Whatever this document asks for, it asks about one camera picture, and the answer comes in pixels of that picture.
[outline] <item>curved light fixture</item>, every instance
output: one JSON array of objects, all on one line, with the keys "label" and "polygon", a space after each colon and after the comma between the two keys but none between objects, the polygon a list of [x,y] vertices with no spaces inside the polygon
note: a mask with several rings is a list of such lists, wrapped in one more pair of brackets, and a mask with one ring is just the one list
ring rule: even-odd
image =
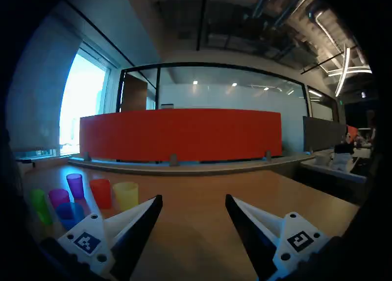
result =
[{"label": "curved light fixture", "polygon": [[[328,77],[331,76],[336,76],[336,75],[341,75],[343,72],[343,69],[336,69],[336,70],[330,70],[327,72]],[[372,71],[370,70],[369,66],[354,66],[354,67],[348,67],[347,68],[347,74],[350,73],[370,73],[372,74]]]},{"label": "curved light fixture", "polygon": [[342,90],[344,80],[346,79],[349,61],[350,61],[350,48],[346,47],[344,50],[344,56],[343,56],[342,74],[340,75],[338,86],[336,87],[336,91],[335,91],[336,97],[338,97],[340,91]]}]

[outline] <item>window blind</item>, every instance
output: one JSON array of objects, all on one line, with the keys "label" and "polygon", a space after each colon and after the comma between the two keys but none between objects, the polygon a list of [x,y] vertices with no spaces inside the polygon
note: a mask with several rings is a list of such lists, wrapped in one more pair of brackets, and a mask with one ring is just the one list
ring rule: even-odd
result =
[{"label": "window blind", "polygon": [[6,123],[13,151],[58,148],[64,87],[80,43],[51,16],[34,32],[7,97]]}]

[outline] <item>green cup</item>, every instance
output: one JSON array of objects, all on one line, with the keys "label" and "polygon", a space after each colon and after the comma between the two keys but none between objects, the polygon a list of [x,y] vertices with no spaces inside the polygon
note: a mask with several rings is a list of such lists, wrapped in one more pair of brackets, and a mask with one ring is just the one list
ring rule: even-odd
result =
[{"label": "green cup", "polygon": [[50,216],[45,198],[46,194],[41,189],[34,189],[30,194],[31,203],[42,223],[51,225],[53,223],[52,217]]}]

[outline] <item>gray partition panel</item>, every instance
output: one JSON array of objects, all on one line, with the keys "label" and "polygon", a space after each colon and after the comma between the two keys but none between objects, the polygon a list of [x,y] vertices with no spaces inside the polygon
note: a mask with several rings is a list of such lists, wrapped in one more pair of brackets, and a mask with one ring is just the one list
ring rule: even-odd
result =
[{"label": "gray partition panel", "polygon": [[346,125],[312,117],[303,117],[303,145],[305,151],[327,149],[345,137]]}]

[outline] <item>pink cup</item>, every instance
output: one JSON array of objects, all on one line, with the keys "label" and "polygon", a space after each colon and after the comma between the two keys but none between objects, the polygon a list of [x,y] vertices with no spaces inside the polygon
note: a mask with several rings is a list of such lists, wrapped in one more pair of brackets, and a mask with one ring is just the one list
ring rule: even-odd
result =
[{"label": "pink cup", "polygon": [[56,209],[59,205],[70,202],[70,195],[65,189],[53,189],[49,191],[49,199]]}]

